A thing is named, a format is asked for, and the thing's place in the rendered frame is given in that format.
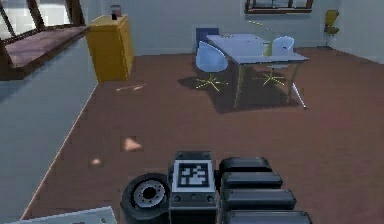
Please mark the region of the yellow office chair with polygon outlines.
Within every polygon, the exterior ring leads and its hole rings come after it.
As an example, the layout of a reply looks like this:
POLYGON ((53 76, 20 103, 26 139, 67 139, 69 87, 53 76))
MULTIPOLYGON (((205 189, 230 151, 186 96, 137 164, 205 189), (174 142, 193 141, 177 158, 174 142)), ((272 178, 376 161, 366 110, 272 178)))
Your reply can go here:
POLYGON ((335 9, 330 9, 326 11, 325 22, 324 22, 324 33, 326 34, 325 48, 329 47, 330 37, 334 36, 339 32, 339 29, 334 26, 337 17, 339 16, 339 11, 335 9))

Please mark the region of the white shell chair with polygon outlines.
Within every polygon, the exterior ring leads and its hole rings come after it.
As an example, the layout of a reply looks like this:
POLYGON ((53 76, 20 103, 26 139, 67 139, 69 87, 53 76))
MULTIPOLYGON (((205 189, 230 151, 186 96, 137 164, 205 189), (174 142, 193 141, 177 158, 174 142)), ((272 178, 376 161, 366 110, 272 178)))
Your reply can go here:
MULTIPOLYGON (((278 37, 269 44, 270 55, 279 58, 289 56, 290 54, 293 54, 294 43, 295 40, 292 37, 278 37)), ((283 81, 285 80, 285 78, 281 76, 275 76, 274 72, 276 69, 283 69, 287 67, 288 64, 282 64, 278 62, 273 62, 272 64, 268 65, 269 73, 265 73, 263 75, 263 85, 267 85, 269 83, 276 83, 284 86, 283 81)))

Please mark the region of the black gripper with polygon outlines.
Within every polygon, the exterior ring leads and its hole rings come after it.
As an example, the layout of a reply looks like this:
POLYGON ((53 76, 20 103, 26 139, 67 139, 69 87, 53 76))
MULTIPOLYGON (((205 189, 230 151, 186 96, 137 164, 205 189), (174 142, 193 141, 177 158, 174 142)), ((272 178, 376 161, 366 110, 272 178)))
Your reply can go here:
POLYGON ((147 173, 129 182, 121 197, 125 224, 169 224, 167 176, 147 173))

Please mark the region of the yellow cabinet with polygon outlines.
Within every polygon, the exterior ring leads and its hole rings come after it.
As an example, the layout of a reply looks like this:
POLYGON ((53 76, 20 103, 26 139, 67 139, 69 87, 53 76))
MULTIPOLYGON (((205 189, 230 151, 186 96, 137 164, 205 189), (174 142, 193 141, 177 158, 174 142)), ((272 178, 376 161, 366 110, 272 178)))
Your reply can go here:
POLYGON ((116 20, 111 15, 97 17, 89 24, 86 40, 99 83, 128 79, 134 48, 127 14, 116 20))

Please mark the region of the dark blue chair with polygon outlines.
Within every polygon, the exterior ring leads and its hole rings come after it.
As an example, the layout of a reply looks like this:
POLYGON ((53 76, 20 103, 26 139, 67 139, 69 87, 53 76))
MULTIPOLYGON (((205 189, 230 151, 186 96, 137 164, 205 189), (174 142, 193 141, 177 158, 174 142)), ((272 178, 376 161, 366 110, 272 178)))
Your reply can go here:
POLYGON ((218 35, 219 29, 218 28, 197 28, 195 32, 195 40, 196 40, 196 47, 199 47, 200 42, 208 43, 209 40, 207 38, 208 35, 218 35))

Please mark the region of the brown framed wall window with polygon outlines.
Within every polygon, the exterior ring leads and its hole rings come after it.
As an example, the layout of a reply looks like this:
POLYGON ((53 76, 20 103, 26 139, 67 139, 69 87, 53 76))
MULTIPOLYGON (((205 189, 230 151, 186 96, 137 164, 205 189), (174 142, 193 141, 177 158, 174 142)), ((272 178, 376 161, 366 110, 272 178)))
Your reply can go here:
POLYGON ((311 13, 314 0, 246 0, 245 14, 311 13))

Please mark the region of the pale blue shell chair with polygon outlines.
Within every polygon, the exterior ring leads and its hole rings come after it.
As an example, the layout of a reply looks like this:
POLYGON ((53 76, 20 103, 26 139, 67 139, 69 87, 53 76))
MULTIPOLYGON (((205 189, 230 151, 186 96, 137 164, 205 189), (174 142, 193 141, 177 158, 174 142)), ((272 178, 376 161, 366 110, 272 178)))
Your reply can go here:
POLYGON ((211 85, 217 92, 219 92, 217 84, 221 84, 222 82, 217 81, 215 73, 223 72, 229 65, 224 53, 218 48, 200 41, 196 52, 195 64, 199 70, 208 75, 206 79, 196 79, 196 81, 199 82, 199 85, 197 85, 196 88, 200 89, 204 86, 211 85))

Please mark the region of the pale grey flat slab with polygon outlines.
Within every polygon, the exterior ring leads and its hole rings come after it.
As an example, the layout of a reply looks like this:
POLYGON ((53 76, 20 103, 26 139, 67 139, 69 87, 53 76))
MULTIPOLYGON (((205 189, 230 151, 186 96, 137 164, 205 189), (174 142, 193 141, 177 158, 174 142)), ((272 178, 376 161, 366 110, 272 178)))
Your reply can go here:
POLYGON ((5 224, 117 224, 111 206, 19 220, 5 224))

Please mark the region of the pale blue table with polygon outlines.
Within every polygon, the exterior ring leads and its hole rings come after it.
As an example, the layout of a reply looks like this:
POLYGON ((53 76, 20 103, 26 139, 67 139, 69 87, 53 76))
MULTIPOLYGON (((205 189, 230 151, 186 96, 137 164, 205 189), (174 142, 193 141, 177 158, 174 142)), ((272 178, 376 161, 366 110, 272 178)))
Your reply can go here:
POLYGON ((269 44, 267 42, 253 34, 231 34, 226 37, 221 35, 208 35, 208 40, 219 48, 226 56, 228 56, 233 62, 238 65, 238 79, 236 94, 234 100, 234 107, 237 108, 240 104, 243 80, 246 75, 247 67, 254 65, 268 66, 273 62, 282 64, 295 65, 295 69, 291 78, 288 80, 288 93, 287 102, 292 99, 292 93, 295 93, 301 105, 306 108, 303 98, 295 84, 295 77, 300 65, 308 61, 308 58, 295 53, 282 58, 271 56, 269 50, 269 44))

